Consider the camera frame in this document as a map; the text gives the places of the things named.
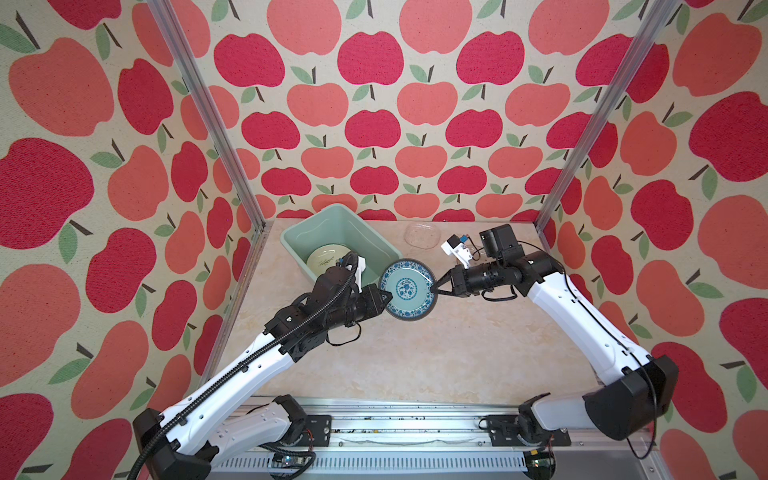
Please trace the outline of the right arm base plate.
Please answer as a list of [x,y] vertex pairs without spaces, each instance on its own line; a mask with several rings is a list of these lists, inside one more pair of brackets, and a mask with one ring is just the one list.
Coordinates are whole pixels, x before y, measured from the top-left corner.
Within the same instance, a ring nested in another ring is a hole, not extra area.
[[478,428],[487,433],[493,447],[568,447],[571,437],[565,430],[543,430],[520,415],[488,415],[481,417]]

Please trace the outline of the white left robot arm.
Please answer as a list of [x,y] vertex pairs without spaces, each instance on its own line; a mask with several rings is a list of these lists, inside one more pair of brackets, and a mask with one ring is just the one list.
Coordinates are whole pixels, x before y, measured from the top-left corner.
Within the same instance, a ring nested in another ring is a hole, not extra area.
[[277,396],[241,416],[236,410],[324,344],[330,330],[381,315],[392,298],[374,284],[359,286],[348,267],[329,268],[311,291],[279,309],[219,374],[164,411],[148,408],[135,418],[139,456],[129,478],[147,471],[153,479],[204,479],[254,447],[295,443],[306,429],[307,415],[292,396]]

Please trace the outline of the blue green patterned plate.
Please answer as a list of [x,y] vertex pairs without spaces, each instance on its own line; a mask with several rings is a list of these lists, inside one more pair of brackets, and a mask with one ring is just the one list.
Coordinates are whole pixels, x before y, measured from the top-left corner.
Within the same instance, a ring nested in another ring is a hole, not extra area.
[[432,292],[435,277],[422,262],[400,259],[389,265],[379,279],[379,289],[389,292],[392,299],[386,306],[398,320],[417,321],[434,309],[437,295]]

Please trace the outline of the cream plate with grass motif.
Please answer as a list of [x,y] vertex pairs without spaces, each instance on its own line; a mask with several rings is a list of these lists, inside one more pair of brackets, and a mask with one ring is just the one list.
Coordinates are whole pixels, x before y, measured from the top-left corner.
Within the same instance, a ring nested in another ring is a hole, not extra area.
[[319,276],[349,253],[350,249],[340,244],[327,244],[315,249],[307,258],[306,264],[311,272]]

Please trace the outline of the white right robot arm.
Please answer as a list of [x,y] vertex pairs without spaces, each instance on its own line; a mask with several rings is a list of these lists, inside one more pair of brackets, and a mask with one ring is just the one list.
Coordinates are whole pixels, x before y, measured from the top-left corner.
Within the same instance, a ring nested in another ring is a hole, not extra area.
[[509,287],[547,313],[580,349],[601,382],[569,395],[541,394],[518,408],[515,431],[527,445],[557,430],[596,429],[622,441],[666,414],[679,376],[667,356],[654,357],[614,326],[578,292],[565,267],[549,253],[527,254],[508,224],[481,232],[487,262],[472,265],[467,237],[450,236],[442,250],[458,260],[434,284],[436,294],[466,298]]

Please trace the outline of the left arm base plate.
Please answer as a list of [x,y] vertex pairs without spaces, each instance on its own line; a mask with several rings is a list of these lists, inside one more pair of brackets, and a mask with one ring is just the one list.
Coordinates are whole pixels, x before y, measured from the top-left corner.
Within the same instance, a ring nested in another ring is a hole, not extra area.
[[292,422],[279,444],[286,447],[328,447],[332,420],[331,415],[308,415]]

